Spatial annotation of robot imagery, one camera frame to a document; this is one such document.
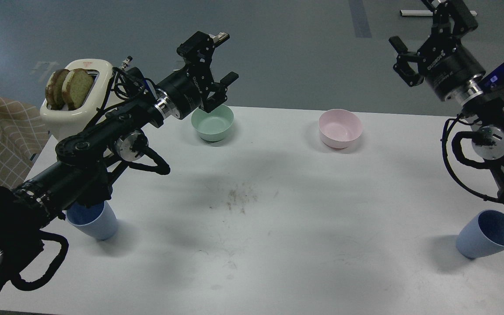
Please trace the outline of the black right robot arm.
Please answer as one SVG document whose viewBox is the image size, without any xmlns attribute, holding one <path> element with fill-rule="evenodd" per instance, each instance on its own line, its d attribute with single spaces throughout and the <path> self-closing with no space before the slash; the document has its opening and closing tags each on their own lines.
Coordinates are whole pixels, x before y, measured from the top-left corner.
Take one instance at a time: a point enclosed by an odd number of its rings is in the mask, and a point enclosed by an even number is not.
<svg viewBox="0 0 504 315">
<path fill-rule="evenodd" d="M 490 73 L 462 45 L 478 22 L 462 0 L 425 0 L 432 16 L 430 35 L 416 51 L 398 36 L 389 42 L 397 53 L 394 71 L 414 87 L 428 83 L 440 101 L 454 100 L 461 112 L 447 119 L 441 136 L 444 165 L 454 181 L 484 201 L 504 205 L 504 62 Z M 496 196 L 474 191 L 454 172 L 448 154 L 467 167 L 489 170 Z"/>
</svg>

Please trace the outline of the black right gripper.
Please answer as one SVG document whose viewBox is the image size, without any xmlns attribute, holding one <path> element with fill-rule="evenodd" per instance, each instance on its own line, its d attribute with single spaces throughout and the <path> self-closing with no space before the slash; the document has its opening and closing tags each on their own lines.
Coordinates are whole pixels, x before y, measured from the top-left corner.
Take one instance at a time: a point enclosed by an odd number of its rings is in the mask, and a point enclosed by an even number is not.
<svg viewBox="0 0 504 315">
<path fill-rule="evenodd" d="M 394 71 L 414 87 L 426 80 L 440 101 L 467 81 L 483 77 L 482 65 L 461 44 L 466 34 L 478 28 L 478 21 L 463 0 L 423 0 L 432 13 L 431 34 L 418 49 L 411 52 L 398 36 L 388 42 L 397 53 Z M 410 63 L 418 65 L 414 70 Z"/>
</svg>

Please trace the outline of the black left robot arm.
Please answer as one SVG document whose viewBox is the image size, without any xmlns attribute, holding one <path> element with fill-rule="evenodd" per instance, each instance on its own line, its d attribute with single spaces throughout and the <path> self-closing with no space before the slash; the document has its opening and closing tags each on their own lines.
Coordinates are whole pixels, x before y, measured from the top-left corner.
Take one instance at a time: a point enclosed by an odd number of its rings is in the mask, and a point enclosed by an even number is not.
<svg viewBox="0 0 504 315">
<path fill-rule="evenodd" d="M 166 175 L 170 167 L 148 145 L 146 124 L 159 128 L 168 116 L 184 119 L 195 109 L 212 112 L 227 100 L 238 74 L 215 82 L 210 64 L 228 33 L 198 31 L 180 44 L 184 66 L 158 84 L 135 69 L 112 68 L 100 108 L 82 130 L 58 142 L 57 162 L 14 189 L 0 187 L 0 292 L 8 282 L 20 291 L 46 285 L 61 267 L 69 243 L 44 227 L 78 202 L 111 199 L 127 168 Z"/>
</svg>

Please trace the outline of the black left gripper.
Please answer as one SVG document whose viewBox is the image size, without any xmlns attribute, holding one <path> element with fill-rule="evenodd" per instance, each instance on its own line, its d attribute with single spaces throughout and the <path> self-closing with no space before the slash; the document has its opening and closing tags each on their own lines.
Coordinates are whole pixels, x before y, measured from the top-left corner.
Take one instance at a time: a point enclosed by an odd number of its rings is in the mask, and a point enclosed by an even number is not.
<svg viewBox="0 0 504 315">
<path fill-rule="evenodd" d="M 157 86 L 157 108 L 164 119 L 173 116 L 182 120 L 196 109 L 211 113 L 226 102 L 228 86 L 239 78 L 239 74 L 229 72 L 220 82 L 214 82 L 210 64 L 216 48 L 229 38 L 230 34 L 226 32 L 211 36 L 197 31 L 178 46 L 176 52 L 184 66 Z"/>
</svg>

